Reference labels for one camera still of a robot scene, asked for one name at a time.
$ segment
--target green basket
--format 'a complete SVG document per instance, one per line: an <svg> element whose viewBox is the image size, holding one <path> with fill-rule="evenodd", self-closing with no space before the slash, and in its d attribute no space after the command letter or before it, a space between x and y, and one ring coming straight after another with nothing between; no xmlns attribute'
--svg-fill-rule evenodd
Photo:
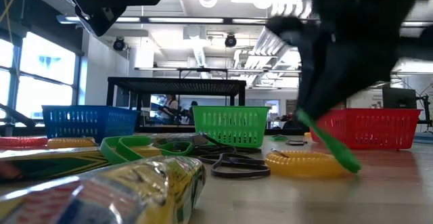
<svg viewBox="0 0 433 224"><path fill-rule="evenodd" d="M259 148L265 136L265 106L194 106L196 132L227 145Z"/></svg>

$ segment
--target yellow coiled tube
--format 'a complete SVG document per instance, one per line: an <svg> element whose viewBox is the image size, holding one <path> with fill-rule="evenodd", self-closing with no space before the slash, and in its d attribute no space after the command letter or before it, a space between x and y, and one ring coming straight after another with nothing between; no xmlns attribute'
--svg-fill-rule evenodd
<svg viewBox="0 0 433 224"><path fill-rule="evenodd" d="M82 138L53 138L49 139L47 146L50 149L95 147L95 139L92 137Z"/></svg>
<svg viewBox="0 0 433 224"><path fill-rule="evenodd" d="M348 172L330 155L307 151L281 151L271 152L266 156L265 162L273 175L286 177L341 177Z"/></svg>

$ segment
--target blue basket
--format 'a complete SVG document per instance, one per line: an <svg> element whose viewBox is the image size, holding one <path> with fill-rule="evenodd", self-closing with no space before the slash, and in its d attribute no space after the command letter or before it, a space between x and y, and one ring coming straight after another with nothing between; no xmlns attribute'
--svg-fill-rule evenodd
<svg viewBox="0 0 433 224"><path fill-rule="evenodd" d="M132 135L138 111L112 106L42 106L47 137L104 137Z"/></svg>

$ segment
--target security camera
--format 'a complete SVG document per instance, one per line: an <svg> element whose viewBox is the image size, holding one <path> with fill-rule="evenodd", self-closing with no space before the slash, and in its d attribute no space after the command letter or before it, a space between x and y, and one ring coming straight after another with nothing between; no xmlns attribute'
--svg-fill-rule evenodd
<svg viewBox="0 0 433 224"><path fill-rule="evenodd" d="M116 41L113 43L113 49L116 51L128 49L128 45L124 42L124 37L116 37Z"/></svg>
<svg viewBox="0 0 433 224"><path fill-rule="evenodd" d="M228 48L232 48L236 46L235 35L227 35L227 38L225 39L225 46Z"/></svg>

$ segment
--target monitor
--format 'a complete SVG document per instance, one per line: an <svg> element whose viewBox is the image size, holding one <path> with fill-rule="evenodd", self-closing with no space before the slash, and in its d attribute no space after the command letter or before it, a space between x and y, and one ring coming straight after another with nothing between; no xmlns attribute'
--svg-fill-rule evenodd
<svg viewBox="0 0 433 224"><path fill-rule="evenodd" d="M383 88L382 97L384 108L417 108L417 95L414 89Z"/></svg>

